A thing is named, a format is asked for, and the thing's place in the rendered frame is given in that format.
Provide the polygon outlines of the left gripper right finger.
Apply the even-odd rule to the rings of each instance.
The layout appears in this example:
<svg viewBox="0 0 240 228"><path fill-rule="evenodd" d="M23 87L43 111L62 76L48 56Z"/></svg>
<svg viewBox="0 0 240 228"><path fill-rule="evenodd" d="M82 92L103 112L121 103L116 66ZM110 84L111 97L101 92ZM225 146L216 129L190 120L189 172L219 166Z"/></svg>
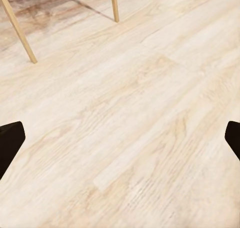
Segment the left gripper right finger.
<svg viewBox="0 0 240 228"><path fill-rule="evenodd" d="M225 130L224 138L240 160L240 123L229 121Z"/></svg>

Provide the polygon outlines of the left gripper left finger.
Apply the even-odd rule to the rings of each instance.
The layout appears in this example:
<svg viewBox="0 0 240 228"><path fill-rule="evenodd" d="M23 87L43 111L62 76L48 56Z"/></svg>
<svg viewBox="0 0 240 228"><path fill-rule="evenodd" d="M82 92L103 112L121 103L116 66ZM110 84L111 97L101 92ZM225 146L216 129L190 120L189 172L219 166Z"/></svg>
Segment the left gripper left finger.
<svg viewBox="0 0 240 228"><path fill-rule="evenodd" d="M0 126L0 180L25 140L25 130L21 121Z"/></svg>

